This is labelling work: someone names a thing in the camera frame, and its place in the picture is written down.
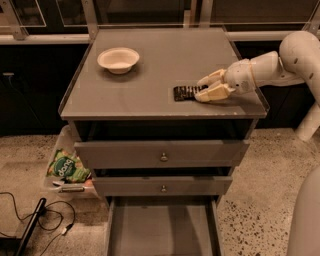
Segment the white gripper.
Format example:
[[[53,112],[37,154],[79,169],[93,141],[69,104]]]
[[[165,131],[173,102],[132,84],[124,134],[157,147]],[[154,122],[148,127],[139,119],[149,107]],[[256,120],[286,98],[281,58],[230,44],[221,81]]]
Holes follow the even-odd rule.
[[[231,64],[226,70],[219,69],[201,78],[198,86],[209,86],[195,94],[198,102],[210,102],[226,99],[231,93],[242,95],[253,92],[256,84],[249,59]]]

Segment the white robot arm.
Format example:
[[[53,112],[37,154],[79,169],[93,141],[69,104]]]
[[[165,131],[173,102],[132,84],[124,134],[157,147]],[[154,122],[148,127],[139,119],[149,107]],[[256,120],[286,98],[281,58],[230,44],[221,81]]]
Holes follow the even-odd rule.
[[[291,86],[304,82],[315,103],[296,130],[309,140],[319,128],[320,41],[308,31],[287,35],[278,51],[243,59],[219,69],[197,82],[198,102],[241,95],[266,85]],[[297,195],[286,256],[320,256],[320,168],[310,171]]]

